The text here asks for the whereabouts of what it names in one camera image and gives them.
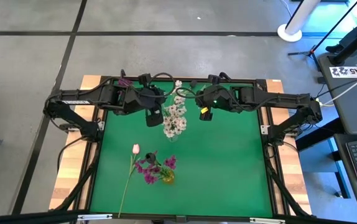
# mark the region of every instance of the white stand base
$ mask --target white stand base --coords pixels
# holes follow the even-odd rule
[[[299,30],[294,35],[290,35],[285,32],[285,27],[286,27],[286,24],[282,24],[281,26],[278,27],[278,36],[280,38],[282,38],[282,40],[288,41],[288,42],[296,42],[302,38],[301,30]]]

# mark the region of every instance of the wooden platform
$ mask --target wooden platform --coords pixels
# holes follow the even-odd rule
[[[81,84],[81,90],[89,90],[100,83],[100,75],[85,75]],[[282,82],[280,80],[267,80],[267,89],[269,92],[283,93]],[[287,109],[272,108],[272,119],[274,124],[280,124],[289,117]],[[90,121],[94,106],[76,106],[75,112],[80,116]],[[266,109],[262,108],[263,121],[267,121]],[[102,117],[102,111],[99,112],[98,117]],[[80,137],[79,132],[72,132],[68,134],[67,144]],[[285,142],[293,144],[295,146],[294,138],[285,138]],[[95,144],[92,145],[92,150],[95,150]],[[78,182],[80,169],[85,154],[86,142],[79,141],[73,146],[67,148],[62,156],[60,170],[57,175],[55,187],[52,195],[52,199],[49,208],[55,208],[59,206],[64,198],[70,193]],[[290,146],[283,145],[279,147],[280,163],[282,166],[282,172],[284,174],[285,186],[292,194],[293,198],[300,204],[300,206],[309,214],[311,214],[310,204],[308,202],[307,190],[305,188],[305,182],[303,178],[302,168],[300,166],[299,154]],[[88,190],[88,184],[83,188],[81,195],[81,203],[79,208],[84,208],[84,202],[86,199]],[[281,200],[281,194],[279,189],[275,185],[275,193],[277,199],[277,209],[280,214],[284,213],[283,204]]]

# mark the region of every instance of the white cable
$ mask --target white cable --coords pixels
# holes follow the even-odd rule
[[[292,13],[290,12],[288,4],[285,2],[285,0],[280,0],[280,1],[286,5],[286,10],[288,11],[289,16],[292,17]]]
[[[347,90],[345,90],[343,93],[340,93],[338,96],[334,97],[332,100],[324,103],[322,106],[329,106],[328,104],[332,102],[333,100],[337,100],[337,98],[341,97],[343,94],[347,93],[350,89],[354,88],[357,85],[357,82],[354,83],[352,86],[350,86]]]

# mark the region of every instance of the gray floor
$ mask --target gray floor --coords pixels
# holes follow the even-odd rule
[[[80,0],[0,0],[0,30],[70,31]],[[298,3],[288,2],[292,12]],[[347,10],[345,4],[322,3],[303,31],[326,32]],[[289,15],[279,0],[88,0],[79,30],[179,30],[275,32]],[[357,24],[352,14],[335,32]],[[315,95],[320,74],[304,51],[319,38],[287,43],[278,37],[77,37],[62,88],[78,88],[83,75],[130,75],[169,72],[206,77],[226,72],[234,78],[281,79],[288,93]],[[0,37],[0,215],[16,190],[45,98],[58,73],[68,37]],[[336,44],[328,39],[319,48]],[[334,108],[324,111],[335,114]],[[30,186],[24,212],[46,211],[52,193],[57,154],[66,135],[50,126]],[[357,221],[355,201],[335,198],[322,186],[338,188],[327,175],[305,175],[314,215]]]

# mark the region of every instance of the green mat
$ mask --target green mat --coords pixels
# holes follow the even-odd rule
[[[164,90],[172,86],[156,85]],[[148,185],[135,170],[122,213],[272,217],[257,113],[213,110],[212,121],[200,121],[194,100],[187,99],[185,106],[187,129],[176,142],[166,138],[163,125],[148,128],[145,112],[108,113],[91,212],[119,212],[131,150],[139,144],[141,157],[158,151],[163,162],[176,155],[175,182]]]

